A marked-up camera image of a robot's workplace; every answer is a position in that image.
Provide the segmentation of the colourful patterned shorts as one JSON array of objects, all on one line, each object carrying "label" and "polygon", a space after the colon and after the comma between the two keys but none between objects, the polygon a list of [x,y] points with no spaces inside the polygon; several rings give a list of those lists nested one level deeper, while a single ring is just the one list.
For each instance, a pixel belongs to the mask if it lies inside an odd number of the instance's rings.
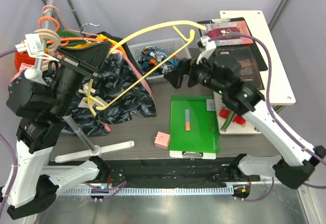
[{"label": "colourful patterned shorts", "polygon": [[[140,70],[143,74],[148,73],[150,70],[162,63],[170,54],[170,52],[155,46],[145,47],[141,51],[140,58],[138,60]],[[180,61],[181,59],[177,56],[171,57],[163,65],[151,73],[149,77],[164,75],[174,71],[178,67]]]}]

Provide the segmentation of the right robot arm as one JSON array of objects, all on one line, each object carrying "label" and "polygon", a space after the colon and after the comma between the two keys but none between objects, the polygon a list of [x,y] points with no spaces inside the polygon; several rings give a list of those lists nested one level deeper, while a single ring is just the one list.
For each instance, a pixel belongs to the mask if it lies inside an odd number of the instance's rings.
[{"label": "right robot arm", "polygon": [[308,143],[283,124],[265,96],[249,82],[241,81],[240,64],[235,58],[223,54],[211,55],[200,62],[183,59],[164,78],[178,89],[186,74],[188,87],[200,84],[221,95],[228,109],[256,127],[280,153],[274,157],[239,155],[237,164],[230,167],[234,180],[262,175],[275,177],[291,189],[307,184],[316,166],[323,162],[325,148]]}]

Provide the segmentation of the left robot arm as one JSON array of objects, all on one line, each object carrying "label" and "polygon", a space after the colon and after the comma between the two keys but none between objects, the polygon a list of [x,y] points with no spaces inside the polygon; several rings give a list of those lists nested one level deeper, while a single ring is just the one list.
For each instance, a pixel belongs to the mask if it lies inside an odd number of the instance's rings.
[{"label": "left robot arm", "polygon": [[49,57],[56,68],[51,83],[43,80],[41,71],[27,68],[10,87],[6,105],[21,121],[11,178],[1,188],[1,203],[8,204],[13,220],[46,210],[62,192],[78,184],[108,178],[110,169],[99,156],[57,176],[43,174],[42,169],[84,78],[99,73],[111,45],[104,41],[81,49],[59,46]]}]

